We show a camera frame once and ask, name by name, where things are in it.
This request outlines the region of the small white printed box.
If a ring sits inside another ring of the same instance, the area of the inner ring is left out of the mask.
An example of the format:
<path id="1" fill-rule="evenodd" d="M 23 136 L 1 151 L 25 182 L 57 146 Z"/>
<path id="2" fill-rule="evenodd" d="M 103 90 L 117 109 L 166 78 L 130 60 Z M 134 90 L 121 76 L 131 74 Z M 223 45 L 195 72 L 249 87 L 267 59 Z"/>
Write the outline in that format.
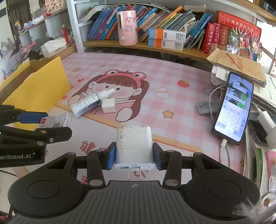
<path id="1" fill-rule="evenodd" d="M 41 119 L 39 128 L 70 127 L 71 117 L 68 113 L 58 116 L 48 116 Z"/>

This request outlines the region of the large white power adapter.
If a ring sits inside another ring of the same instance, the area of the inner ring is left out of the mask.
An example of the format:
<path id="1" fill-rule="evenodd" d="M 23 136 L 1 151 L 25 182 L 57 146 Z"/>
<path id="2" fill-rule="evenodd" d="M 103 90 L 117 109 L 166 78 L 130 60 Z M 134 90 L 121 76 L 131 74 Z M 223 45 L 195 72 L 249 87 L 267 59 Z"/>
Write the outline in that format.
<path id="1" fill-rule="evenodd" d="M 153 170 L 154 151 L 152 129 L 148 126 L 121 126 L 117 129 L 114 168 L 120 180 L 133 177 L 141 180 L 144 173 Z"/>

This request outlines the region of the small white charger cube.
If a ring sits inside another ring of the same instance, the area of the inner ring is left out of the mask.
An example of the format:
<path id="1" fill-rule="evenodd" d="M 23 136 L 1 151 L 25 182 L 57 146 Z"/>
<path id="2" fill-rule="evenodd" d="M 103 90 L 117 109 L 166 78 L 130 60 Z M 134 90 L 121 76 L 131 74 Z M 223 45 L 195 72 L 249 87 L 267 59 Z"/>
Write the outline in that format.
<path id="1" fill-rule="evenodd" d="M 103 99 L 101 103 L 103 113 L 115 113 L 116 112 L 116 101 L 114 98 Z"/>

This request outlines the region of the white spray bottle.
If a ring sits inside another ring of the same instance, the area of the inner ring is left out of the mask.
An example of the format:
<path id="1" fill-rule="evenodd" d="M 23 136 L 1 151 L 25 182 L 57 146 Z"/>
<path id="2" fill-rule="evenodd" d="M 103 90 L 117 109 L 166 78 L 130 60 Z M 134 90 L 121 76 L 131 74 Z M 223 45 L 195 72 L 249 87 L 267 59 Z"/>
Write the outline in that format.
<path id="1" fill-rule="evenodd" d="M 115 91 L 114 88 L 110 88 L 87 95 L 82 100 L 71 105 L 71 110 L 78 118 L 98 106 L 104 99 L 109 98 Z"/>

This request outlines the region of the yellow cardboard box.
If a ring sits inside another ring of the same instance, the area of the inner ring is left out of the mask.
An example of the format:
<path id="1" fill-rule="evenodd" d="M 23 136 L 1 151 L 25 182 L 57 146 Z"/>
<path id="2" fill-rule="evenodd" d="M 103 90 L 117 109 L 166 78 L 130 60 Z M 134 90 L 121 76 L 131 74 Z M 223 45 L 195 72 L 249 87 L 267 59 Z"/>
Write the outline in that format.
<path id="1" fill-rule="evenodd" d="M 49 112 L 70 89 L 60 57 L 31 60 L 1 83 L 1 104 Z"/>

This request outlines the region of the pink cartoon table mat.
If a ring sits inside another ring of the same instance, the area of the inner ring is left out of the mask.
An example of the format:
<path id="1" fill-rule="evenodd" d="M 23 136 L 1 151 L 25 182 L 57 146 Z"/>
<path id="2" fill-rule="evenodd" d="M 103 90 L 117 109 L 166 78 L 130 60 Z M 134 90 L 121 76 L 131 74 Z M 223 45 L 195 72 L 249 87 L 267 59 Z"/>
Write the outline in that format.
<path id="1" fill-rule="evenodd" d="M 203 152 L 242 173 L 245 146 L 227 144 L 212 131 L 209 116 L 197 106 L 219 101 L 210 72 L 168 61 L 107 53 L 75 53 L 62 61 L 71 89 L 49 115 L 71 114 L 70 106 L 91 92 L 114 88 L 115 113 L 95 108 L 80 118 L 72 116 L 69 141 L 49 144 L 46 162 L 67 153 L 86 155 L 116 141 L 120 126 L 148 126 L 163 149 L 183 155 Z"/>

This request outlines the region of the smartphone with lit screen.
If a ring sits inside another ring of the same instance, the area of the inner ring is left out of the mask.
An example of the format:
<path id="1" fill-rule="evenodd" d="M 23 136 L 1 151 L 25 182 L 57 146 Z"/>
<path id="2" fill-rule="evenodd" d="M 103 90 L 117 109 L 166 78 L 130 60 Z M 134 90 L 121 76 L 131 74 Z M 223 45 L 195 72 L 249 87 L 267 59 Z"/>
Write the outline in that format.
<path id="1" fill-rule="evenodd" d="M 240 145 L 247 126 L 253 100 L 254 84 L 231 72 L 225 87 L 212 132 L 234 145 Z"/>

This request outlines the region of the tissue box with tissues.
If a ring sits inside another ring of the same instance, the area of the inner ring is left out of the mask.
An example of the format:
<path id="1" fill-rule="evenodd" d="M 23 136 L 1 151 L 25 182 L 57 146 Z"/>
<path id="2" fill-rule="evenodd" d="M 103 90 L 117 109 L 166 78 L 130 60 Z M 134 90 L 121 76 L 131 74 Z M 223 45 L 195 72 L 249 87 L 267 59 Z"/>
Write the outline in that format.
<path id="1" fill-rule="evenodd" d="M 46 58 L 53 57 L 66 49 L 66 40 L 58 38 L 50 40 L 41 46 L 42 54 Z"/>

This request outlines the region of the lower orange blue white box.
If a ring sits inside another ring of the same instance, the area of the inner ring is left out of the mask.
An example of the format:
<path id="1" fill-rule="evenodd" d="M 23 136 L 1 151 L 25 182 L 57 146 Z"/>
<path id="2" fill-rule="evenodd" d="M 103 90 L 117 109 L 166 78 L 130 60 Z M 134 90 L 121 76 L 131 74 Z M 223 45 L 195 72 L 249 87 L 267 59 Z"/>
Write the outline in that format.
<path id="1" fill-rule="evenodd" d="M 183 42 L 180 41 L 148 39 L 147 42 L 149 47 L 183 51 Z"/>

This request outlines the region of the orange blue white box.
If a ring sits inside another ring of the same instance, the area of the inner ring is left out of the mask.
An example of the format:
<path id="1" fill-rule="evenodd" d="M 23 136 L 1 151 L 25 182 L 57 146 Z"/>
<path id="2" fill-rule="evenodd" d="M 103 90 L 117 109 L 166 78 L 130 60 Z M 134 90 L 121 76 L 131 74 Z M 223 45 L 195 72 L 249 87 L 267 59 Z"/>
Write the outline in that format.
<path id="1" fill-rule="evenodd" d="M 158 40 L 170 40 L 170 41 L 186 41 L 186 33 L 177 30 L 169 30 L 162 28 L 150 28 L 149 39 L 158 39 Z"/>
<path id="2" fill-rule="evenodd" d="M 183 42 L 180 41 L 148 39 L 147 42 L 149 47 L 183 51 Z"/>

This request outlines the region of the red dictionary book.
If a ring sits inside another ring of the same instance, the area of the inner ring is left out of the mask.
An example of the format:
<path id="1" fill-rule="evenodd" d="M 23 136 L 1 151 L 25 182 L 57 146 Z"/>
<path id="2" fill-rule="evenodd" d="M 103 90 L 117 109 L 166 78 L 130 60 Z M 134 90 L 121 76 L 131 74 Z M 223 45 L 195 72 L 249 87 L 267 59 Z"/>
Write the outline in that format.
<path id="1" fill-rule="evenodd" d="M 206 28 L 202 53 L 211 54 L 218 47 L 220 25 L 209 22 Z"/>

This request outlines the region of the upper orange blue white box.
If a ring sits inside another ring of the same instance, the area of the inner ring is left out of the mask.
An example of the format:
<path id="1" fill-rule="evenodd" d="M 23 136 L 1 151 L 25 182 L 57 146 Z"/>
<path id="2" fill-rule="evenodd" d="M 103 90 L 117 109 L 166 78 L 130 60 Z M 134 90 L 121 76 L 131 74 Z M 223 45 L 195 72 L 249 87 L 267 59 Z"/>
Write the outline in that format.
<path id="1" fill-rule="evenodd" d="M 149 39 L 158 39 L 158 40 L 170 40 L 170 41 L 186 41 L 186 33 L 177 30 L 169 30 L 162 28 L 150 28 Z"/>

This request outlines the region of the pink cylindrical dispenser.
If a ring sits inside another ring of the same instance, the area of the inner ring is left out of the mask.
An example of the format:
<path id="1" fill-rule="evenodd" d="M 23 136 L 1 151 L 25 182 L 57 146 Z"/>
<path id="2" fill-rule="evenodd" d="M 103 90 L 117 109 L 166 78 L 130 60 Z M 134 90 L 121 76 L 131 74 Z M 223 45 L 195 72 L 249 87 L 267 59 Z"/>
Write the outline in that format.
<path id="1" fill-rule="evenodd" d="M 122 46 L 138 44 L 136 11 L 116 12 L 118 40 Z"/>

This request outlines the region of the white wooden bookshelf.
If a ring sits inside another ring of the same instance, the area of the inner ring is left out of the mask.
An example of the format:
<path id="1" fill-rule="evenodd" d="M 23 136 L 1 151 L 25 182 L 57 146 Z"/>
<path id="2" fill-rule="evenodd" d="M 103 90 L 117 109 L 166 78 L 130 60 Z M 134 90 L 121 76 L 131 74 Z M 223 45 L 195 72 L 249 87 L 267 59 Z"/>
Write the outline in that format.
<path id="1" fill-rule="evenodd" d="M 89 47 L 130 48 L 156 51 L 205 62 L 204 43 L 209 22 L 227 30 L 261 36 L 256 21 L 275 25 L 271 14 L 252 1 L 67 1 L 70 23 L 78 52 Z M 138 44 L 122 46 L 118 40 L 116 12 L 136 11 Z M 186 33 L 183 51 L 148 46 L 150 28 Z"/>

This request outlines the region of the white wall charger plug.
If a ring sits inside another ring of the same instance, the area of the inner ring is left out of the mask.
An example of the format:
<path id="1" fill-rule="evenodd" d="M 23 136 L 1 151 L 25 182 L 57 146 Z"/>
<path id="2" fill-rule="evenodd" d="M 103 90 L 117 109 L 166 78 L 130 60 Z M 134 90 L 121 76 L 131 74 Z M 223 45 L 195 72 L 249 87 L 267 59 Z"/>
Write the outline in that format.
<path id="1" fill-rule="evenodd" d="M 269 146 L 270 149 L 275 149 L 276 145 L 276 133 L 275 133 L 275 123 L 273 122 L 272 118 L 268 114 L 267 111 L 261 111 L 259 110 L 259 116 L 258 120 L 261 126 L 264 128 L 267 136 L 265 138 L 267 145 Z"/>

